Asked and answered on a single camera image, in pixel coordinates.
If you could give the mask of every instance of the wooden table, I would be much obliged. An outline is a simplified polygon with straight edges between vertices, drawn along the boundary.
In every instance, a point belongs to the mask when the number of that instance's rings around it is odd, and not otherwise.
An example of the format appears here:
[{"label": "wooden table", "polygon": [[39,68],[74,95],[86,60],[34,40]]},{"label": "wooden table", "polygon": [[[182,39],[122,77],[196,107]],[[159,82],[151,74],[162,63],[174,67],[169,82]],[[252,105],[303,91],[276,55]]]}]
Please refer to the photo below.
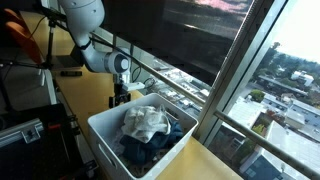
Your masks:
[{"label": "wooden table", "polygon": [[[22,12],[28,27],[32,31],[40,15]],[[34,38],[43,54],[47,52],[48,32],[47,21],[40,24]],[[55,29],[53,55],[69,54],[74,43],[70,35]],[[85,137],[88,137],[87,120],[91,115],[108,109],[109,96],[113,96],[113,79],[111,74],[91,73],[85,67],[80,69],[81,77],[61,77],[59,72],[53,71],[56,79],[71,111],[77,115],[79,125]],[[132,92],[132,99],[142,95],[138,91]],[[185,148],[169,164],[169,166],[157,177],[157,179],[241,179],[220,159],[201,145],[193,137]]]}]

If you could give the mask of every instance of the cloth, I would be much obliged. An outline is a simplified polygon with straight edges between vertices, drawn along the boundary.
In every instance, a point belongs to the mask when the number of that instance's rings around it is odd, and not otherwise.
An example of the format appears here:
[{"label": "cloth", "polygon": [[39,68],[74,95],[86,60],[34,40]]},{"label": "cloth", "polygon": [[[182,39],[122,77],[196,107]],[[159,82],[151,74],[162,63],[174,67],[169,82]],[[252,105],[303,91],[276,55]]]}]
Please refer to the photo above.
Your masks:
[{"label": "cloth", "polygon": [[157,109],[152,106],[137,106],[126,112],[121,129],[125,135],[147,143],[156,132],[169,134],[170,123],[163,106]]},{"label": "cloth", "polygon": [[169,119],[169,122],[170,134],[156,132],[148,143],[124,135],[120,140],[120,143],[125,146],[123,157],[135,165],[142,166],[152,161],[160,149],[172,148],[183,137],[183,132],[178,121]]}]

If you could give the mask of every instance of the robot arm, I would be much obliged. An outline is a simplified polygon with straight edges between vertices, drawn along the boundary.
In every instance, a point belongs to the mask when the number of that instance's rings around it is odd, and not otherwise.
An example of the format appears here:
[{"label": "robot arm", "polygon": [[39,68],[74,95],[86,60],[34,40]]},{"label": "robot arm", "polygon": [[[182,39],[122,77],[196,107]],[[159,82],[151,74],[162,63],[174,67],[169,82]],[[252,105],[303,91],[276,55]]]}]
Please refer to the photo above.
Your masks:
[{"label": "robot arm", "polygon": [[86,67],[92,72],[129,76],[129,57],[118,51],[100,52],[92,46],[89,34],[100,26],[105,16],[101,0],[59,0],[59,3],[66,13],[70,34],[86,60]]}]

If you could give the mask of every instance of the metal rail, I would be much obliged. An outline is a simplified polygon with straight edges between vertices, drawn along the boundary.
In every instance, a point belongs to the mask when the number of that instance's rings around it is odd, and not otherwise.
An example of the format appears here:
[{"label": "metal rail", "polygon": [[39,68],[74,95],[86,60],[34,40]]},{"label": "metal rail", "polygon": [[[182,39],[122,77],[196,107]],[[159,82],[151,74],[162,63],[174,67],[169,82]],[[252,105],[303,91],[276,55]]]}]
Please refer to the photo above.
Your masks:
[{"label": "metal rail", "polygon": [[251,139],[252,141],[256,142],[258,145],[263,147],[264,149],[268,150],[271,154],[278,157],[291,167],[298,170],[303,175],[307,176],[310,179],[320,179],[320,174],[313,169],[309,168],[305,164],[301,163],[300,161],[296,160],[294,157],[290,156],[286,152],[282,151],[278,147],[271,144],[269,141],[265,140],[263,137],[257,135],[255,132],[247,129],[237,121],[233,120],[228,115],[224,114],[221,111],[216,110],[214,112],[214,115],[220,118],[225,123],[229,124],[236,130],[240,131],[242,134],[244,134],[247,138]]},{"label": "metal rail", "polygon": [[[102,36],[92,32],[91,33],[94,37],[99,38],[102,41],[108,42],[106,39],[104,39]],[[156,70],[152,69],[151,67],[149,67],[148,65],[144,64],[141,61],[137,61],[135,59],[132,58],[132,61],[137,63],[139,66],[141,66],[141,68],[143,68],[144,70],[148,71],[150,74],[152,74],[153,76],[155,76],[156,78],[158,78],[159,80],[163,81],[164,83],[168,84],[169,86],[171,86],[173,89],[177,90],[179,93],[185,95],[186,97],[188,97],[189,99],[191,99],[192,101],[196,102],[197,104],[199,104],[200,106],[204,106],[205,101],[200,99],[199,97],[195,96],[194,94],[191,94],[190,92],[186,91],[182,86],[180,86],[179,84],[175,83],[174,81],[168,79],[167,77],[165,77],[164,75],[160,74],[159,72],[157,72]]]}]

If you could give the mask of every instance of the window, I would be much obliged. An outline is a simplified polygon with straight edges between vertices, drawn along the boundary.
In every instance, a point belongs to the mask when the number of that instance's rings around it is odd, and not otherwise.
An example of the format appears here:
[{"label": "window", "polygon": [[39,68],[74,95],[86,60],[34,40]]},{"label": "window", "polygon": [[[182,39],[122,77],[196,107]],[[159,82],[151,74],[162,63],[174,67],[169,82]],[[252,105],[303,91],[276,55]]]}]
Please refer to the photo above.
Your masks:
[{"label": "window", "polygon": [[[308,5],[303,5],[300,1],[297,1],[296,4],[293,1],[282,2],[283,4],[280,1],[274,1],[269,11],[272,15],[267,15],[264,22],[259,24],[260,29],[254,39],[246,39],[250,37],[250,34],[247,34],[248,36],[243,37],[245,43],[239,43],[239,48],[236,48],[235,51],[231,50],[224,69],[221,70],[221,75],[214,84],[215,89],[208,98],[211,104],[206,104],[204,111],[200,114],[202,122],[197,134],[200,140],[209,147],[209,150],[214,152],[210,148],[218,148],[211,145],[214,142],[215,134],[222,127],[224,129],[229,127],[218,117],[212,116],[215,111],[220,111],[237,121],[242,127],[254,131],[278,148],[285,150],[286,153],[294,156],[297,161],[304,163],[313,171],[317,171],[320,162],[317,160],[316,154],[320,153],[320,147],[315,143],[317,137],[311,137],[311,139],[307,137],[308,134],[312,134],[309,133],[308,129],[312,128],[305,128],[309,125],[302,125],[299,127],[301,129],[298,133],[290,128],[286,129],[284,123],[287,118],[286,114],[276,113],[272,107],[266,107],[265,104],[261,103],[266,95],[276,98],[286,93],[292,93],[295,98],[291,97],[290,101],[295,106],[308,107],[307,110],[312,112],[316,109],[314,106],[317,101],[316,97],[320,96],[320,93],[310,91],[311,87],[316,87],[312,85],[313,82],[301,83],[295,81],[295,74],[303,74],[306,77],[312,76],[314,79],[320,77],[320,54],[315,48],[317,47],[316,43],[320,42],[320,34],[318,33],[320,29],[316,25],[310,25],[311,22],[317,21],[315,17],[320,16],[319,11],[312,7],[317,7],[320,4],[316,0],[308,1]],[[246,40],[254,45],[251,45],[248,49],[244,48]],[[252,95],[251,102],[245,98],[249,93]],[[290,108],[290,104],[292,104],[280,103],[285,108]],[[301,114],[294,118],[296,118],[295,122],[304,122],[304,117]],[[229,130],[238,132],[232,127],[229,127]],[[307,143],[308,148],[299,146],[293,150],[293,146],[290,146],[290,144],[293,145],[298,141]],[[239,169],[237,172],[240,175],[244,175],[240,171],[240,167],[245,163],[253,162],[250,161],[252,159],[248,156],[256,153],[256,146],[250,142],[250,139],[246,137],[245,142],[240,147],[239,152],[245,151],[247,154],[235,154],[233,159],[238,160],[236,163],[225,160],[221,154],[216,154],[226,164],[236,169],[235,171]],[[273,169],[275,172],[281,173],[277,170],[279,167],[272,163],[271,159],[274,156],[271,153],[264,158],[271,162],[268,164],[270,167],[266,167],[266,170]],[[244,171],[249,176],[254,169],[250,169],[251,165],[253,164],[248,164],[246,167],[249,167],[249,169]],[[289,165],[283,171],[293,179],[306,178],[303,174],[304,171],[298,171]]]}]

